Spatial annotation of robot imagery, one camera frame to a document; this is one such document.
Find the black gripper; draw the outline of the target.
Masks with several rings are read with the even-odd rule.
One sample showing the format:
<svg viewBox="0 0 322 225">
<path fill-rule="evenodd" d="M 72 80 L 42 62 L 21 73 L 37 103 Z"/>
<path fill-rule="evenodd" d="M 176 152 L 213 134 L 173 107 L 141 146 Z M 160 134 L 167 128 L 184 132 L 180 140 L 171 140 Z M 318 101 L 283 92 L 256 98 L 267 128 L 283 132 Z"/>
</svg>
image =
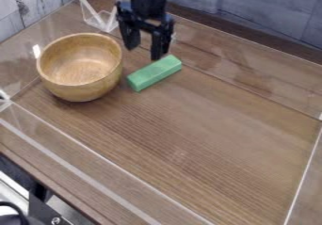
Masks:
<svg viewBox="0 0 322 225">
<path fill-rule="evenodd" d="M 151 30 L 151 59 L 159 60 L 168 52 L 173 33 L 173 20 L 165 13 L 167 0 L 117 1 L 117 25 L 124 46 L 133 50 L 140 44 L 140 29 Z"/>
</svg>

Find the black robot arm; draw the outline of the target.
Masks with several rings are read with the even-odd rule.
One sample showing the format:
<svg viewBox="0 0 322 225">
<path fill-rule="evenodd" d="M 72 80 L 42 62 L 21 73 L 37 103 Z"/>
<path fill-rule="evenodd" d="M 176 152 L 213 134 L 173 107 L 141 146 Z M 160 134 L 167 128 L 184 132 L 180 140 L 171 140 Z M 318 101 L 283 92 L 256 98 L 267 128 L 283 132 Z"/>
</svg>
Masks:
<svg viewBox="0 0 322 225">
<path fill-rule="evenodd" d="M 173 17 L 165 12 L 167 0 L 116 1 L 117 25 L 128 50 L 140 45 L 140 32 L 151 35 L 151 59 L 159 60 L 168 52 L 175 29 Z"/>
</svg>

